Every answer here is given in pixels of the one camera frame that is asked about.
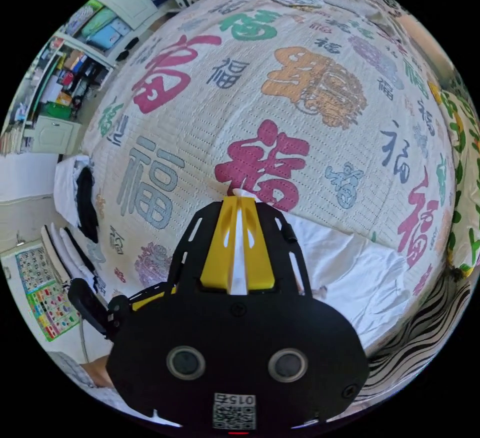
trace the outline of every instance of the black background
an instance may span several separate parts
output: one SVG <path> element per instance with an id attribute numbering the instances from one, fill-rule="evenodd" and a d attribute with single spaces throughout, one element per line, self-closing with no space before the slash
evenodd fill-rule
<path id="1" fill-rule="evenodd" d="M 42 45 L 88 0 L 1 0 L 1 117 Z M 432 33 L 459 70 L 477 110 L 480 0 L 397 0 Z M 58 371 L 34 339 L 4 279 L 2 306 L 2 427 L 16 432 L 95 436 L 158 436 L 94 402 Z M 474 432 L 479 413 L 479 293 L 444 349 L 403 391 L 329 436 L 376 436 Z"/>

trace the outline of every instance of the green leaf pattern fabric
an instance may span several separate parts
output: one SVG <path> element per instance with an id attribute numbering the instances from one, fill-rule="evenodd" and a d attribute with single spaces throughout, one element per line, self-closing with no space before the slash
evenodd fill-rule
<path id="1" fill-rule="evenodd" d="M 462 97 L 442 90 L 437 100 L 447 123 L 455 164 L 455 211 L 448 239 L 448 261 L 469 276 L 480 256 L 479 120 Z"/>

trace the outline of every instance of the green basket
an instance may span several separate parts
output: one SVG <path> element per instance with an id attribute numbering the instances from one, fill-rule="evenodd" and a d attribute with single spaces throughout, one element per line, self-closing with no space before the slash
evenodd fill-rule
<path id="1" fill-rule="evenodd" d="M 48 102 L 43 107 L 42 112 L 51 116 L 52 118 L 69 121 L 72 109 L 69 106 L 64 106 L 63 104 Z"/>

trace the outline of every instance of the camera lens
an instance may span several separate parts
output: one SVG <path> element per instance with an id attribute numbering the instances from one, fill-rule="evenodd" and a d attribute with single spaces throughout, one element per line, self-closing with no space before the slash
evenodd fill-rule
<path id="1" fill-rule="evenodd" d="M 178 346 L 171 350 L 166 365 L 170 373 L 179 379 L 197 379 L 205 371 L 204 357 L 190 346 Z"/>
<path id="2" fill-rule="evenodd" d="M 277 351 L 268 362 L 270 376 L 282 383 L 292 383 L 306 372 L 307 358 L 293 348 Z"/>

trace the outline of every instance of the bedspread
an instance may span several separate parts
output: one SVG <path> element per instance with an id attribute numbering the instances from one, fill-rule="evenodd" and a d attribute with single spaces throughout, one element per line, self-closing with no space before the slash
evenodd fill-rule
<path id="1" fill-rule="evenodd" d="M 455 196 L 429 73 L 341 7 L 201 0 L 179 13 L 121 70 L 83 140 L 99 244 L 75 237 L 106 300 L 165 280 L 195 211 L 243 188 L 403 254 L 411 316 L 444 264 Z"/>

